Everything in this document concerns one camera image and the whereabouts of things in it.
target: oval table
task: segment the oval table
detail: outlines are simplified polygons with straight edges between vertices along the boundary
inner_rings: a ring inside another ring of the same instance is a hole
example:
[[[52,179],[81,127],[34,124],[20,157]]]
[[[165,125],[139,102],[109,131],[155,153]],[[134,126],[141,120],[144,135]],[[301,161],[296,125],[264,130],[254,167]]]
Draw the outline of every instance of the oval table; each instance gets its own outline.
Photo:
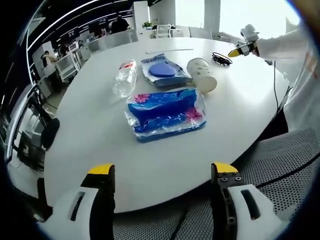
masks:
[[[274,69],[254,56],[233,58],[230,67],[212,61],[227,55],[229,43],[200,38],[158,38],[121,45],[94,54],[74,78],[56,112],[60,129],[44,164],[50,206],[80,186],[89,169],[115,164],[115,213],[139,210],[176,198],[211,178],[211,163],[231,164],[275,116]],[[217,87],[205,96],[203,129],[148,143],[136,140],[124,110],[125,99],[112,92],[120,65],[135,59],[135,94],[157,92],[143,77],[140,61],[158,53],[186,70],[193,58],[206,59]],[[276,72],[279,103],[288,89]]]

